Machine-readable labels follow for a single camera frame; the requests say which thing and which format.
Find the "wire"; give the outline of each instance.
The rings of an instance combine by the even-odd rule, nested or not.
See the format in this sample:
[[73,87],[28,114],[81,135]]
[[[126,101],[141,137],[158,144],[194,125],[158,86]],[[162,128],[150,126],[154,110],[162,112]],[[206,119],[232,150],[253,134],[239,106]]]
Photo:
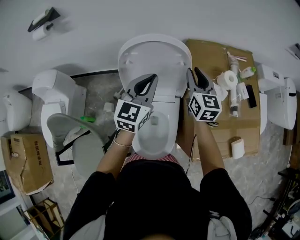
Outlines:
[[[68,152],[68,150],[71,150],[71,152],[73,153],[73,151],[72,151],[72,149],[71,148],[68,148],[67,149],[67,157],[69,158],[69,160],[70,160],[70,156],[69,156],[69,152]],[[73,169],[72,169],[72,166],[71,166],[71,173],[72,173],[72,178],[73,178],[73,181],[74,181],[74,184],[75,184],[75,187],[76,187],[76,189],[77,189],[77,195],[79,194],[79,191],[78,191],[78,187],[77,187],[77,185],[76,185],[76,182],[75,182],[75,179],[74,179],[74,176],[73,176]]]
[[186,175],[188,174],[188,170],[189,170],[189,167],[191,165],[192,152],[193,152],[193,149],[194,149],[194,141],[195,141],[196,136],[197,136],[197,134],[195,134],[195,136],[193,138],[193,144],[192,144],[192,147],[191,147],[191,152],[189,154],[189,161],[188,161],[188,167],[187,167]]
[[261,199],[269,199],[269,200],[271,200],[270,197],[260,197],[260,196],[256,196],[255,199],[258,198],[258,197],[261,198]]
[[78,195],[78,194],[79,194],[79,192],[78,192],[78,187],[77,187],[77,185],[76,185],[76,183],[75,183],[75,179],[74,179],[74,176],[73,176],[73,169],[72,169],[72,166],[71,166],[71,173],[72,173],[72,178],[73,178],[75,187],[76,187],[76,189],[77,189],[77,195]]

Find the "bracelet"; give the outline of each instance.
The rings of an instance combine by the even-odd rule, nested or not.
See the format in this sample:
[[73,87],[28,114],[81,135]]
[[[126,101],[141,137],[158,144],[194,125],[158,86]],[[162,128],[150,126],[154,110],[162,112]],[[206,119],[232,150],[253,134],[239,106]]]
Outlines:
[[129,146],[129,145],[122,145],[122,144],[119,144],[119,143],[117,143],[117,141],[116,141],[115,138],[113,139],[113,142],[114,142],[115,144],[117,144],[118,146],[121,146],[121,147],[130,148],[130,147],[132,146],[132,144],[131,144],[130,146]]

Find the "toilet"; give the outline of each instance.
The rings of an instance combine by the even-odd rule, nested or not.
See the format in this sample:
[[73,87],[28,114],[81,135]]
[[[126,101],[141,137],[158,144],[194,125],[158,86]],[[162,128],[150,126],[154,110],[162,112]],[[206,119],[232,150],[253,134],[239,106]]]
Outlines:
[[20,131],[30,124],[31,100],[11,90],[4,94],[3,103],[7,109],[7,125],[10,131]]
[[286,129],[293,129],[296,122],[297,97],[292,79],[284,78],[274,69],[260,64],[257,66],[260,90],[261,131],[267,119]]
[[157,74],[153,113],[133,140],[135,152],[146,159],[168,155],[175,144],[180,98],[187,88],[186,72],[192,55],[181,41],[166,35],[147,34],[127,41],[120,49],[118,70],[124,89],[144,74]]
[[44,101],[41,113],[42,132],[47,144],[53,148],[52,134],[47,126],[48,118],[55,113],[82,117],[86,88],[76,85],[70,76],[51,69],[36,75],[32,93]]

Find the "black shirt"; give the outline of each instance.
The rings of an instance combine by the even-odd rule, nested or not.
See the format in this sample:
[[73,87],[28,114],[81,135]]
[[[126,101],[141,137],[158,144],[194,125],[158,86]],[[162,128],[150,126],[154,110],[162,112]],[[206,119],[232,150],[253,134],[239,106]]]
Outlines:
[[205,240],[210,210],[231,219],[239,240],[248,239],[251,214],[225,169],[206,174],[197,191],[180,165],[137,160],[126,164],[117,180],[110,173],[90,176],[66,220],[63,239],[106,214],[104,239],[140,240],[160,233]]

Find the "floor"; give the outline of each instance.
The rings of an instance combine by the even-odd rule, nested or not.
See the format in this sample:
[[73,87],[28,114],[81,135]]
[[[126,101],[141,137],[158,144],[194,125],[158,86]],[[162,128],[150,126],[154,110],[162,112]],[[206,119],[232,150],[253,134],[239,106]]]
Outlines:
[[[76,78],[75,81],[87,88],[85,116],[95,117],[96,124],[102,126],[103,131],[110,135],[115,129],[113,113],[105,112],[102,109],[105,102],[116,103],[113,94],[121,89],[119,75],[96,75]],[[30,91],[25,91],[24,95],[33,99],[33,111],[30,126],[23,132],[41,132],[40,113],[43,101],[37,96],[32,96]],[[226,170],[247,204],[250,204],[256,196],[276,196],[276,189],[281,181],[277,172],[286,167],[291,151],[291,147],[282,145],[282,140],[283,128],[268,122],[261,135],[260,151],[256,156],[224,160]],[[57,166],[52,148],[48,147],[48,153],[54,183],[41,193],[35,194],[33,198],[36,202],[47,197],[56,201],[64,219],[66,219],[76,199],[77,192],[82,189],[86,179],[79,175],[74,165]],[[65,158],[72,157],[69,152],[66,154]],[[178,146],[174,148],[172,154],[186,170],[188,167],[187,155]],[[201,164],[192,162],[187,176],[192,186],[199,189],[203,178]],[[271,207],[271,201],[260,198],[249,205],[253,218],[253,228],[265,220],[266,216],[263,214],[263,209],[270,210]]]

